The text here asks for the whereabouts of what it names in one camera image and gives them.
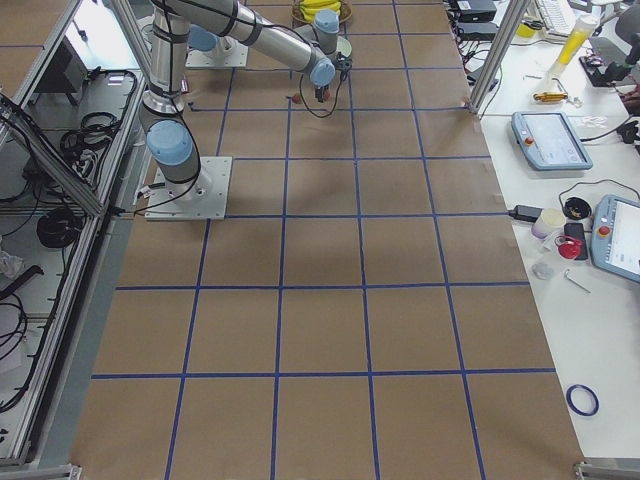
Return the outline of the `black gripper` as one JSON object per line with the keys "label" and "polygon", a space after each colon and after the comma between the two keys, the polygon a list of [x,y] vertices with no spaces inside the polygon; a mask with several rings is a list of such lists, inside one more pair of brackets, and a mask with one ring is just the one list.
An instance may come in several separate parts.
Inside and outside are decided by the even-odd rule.
{"label": "black gripper", "polygon": [[[334,67],[339,73],[339,80],[345,81],[352,69],[353,61],[351,56],[344,55],[341,52],[337,52],[334,59]],[[325,88],[316,87],[314,89],[314,96],[318,102],[325,101]]]}

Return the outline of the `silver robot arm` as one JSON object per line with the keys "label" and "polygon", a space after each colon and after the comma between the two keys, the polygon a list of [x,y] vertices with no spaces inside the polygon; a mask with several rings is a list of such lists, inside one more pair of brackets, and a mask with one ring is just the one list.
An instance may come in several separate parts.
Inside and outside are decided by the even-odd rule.
{"label": "silver robot arm", "polygon": [[148,89],[141,123],[146,145],[164,177],[170,200],[200,196],[207,179],[193,135],[183,118],[182,85],[189,54],[229,67],[255,49],[308,77],[318,101],[331,82],[344,80],[349,56],[339,52],[339,15],[320,10],[307,25],[275,24],[238,1],[157,1],[148,33]]}

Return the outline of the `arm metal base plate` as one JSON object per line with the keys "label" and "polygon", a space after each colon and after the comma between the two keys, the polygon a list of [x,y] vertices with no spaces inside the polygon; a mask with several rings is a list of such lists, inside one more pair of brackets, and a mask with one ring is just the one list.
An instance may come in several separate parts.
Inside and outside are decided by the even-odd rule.
{"label": "arm metal base plate", "polygon": [[190,48],[186,60],[187,69],[232,69],[244,68],[248,47],[230,37],[220,38],[216,46],[208,51]]}
{"label": "arm metal base plate", "polygon": [[154,182],[163,183],[149,196],[150,208],[143,214],[149,221],[222,220],[225,217],[233,159],[222,156],[201,158],[201,170],[194,187],[167,183],[160,168]]}

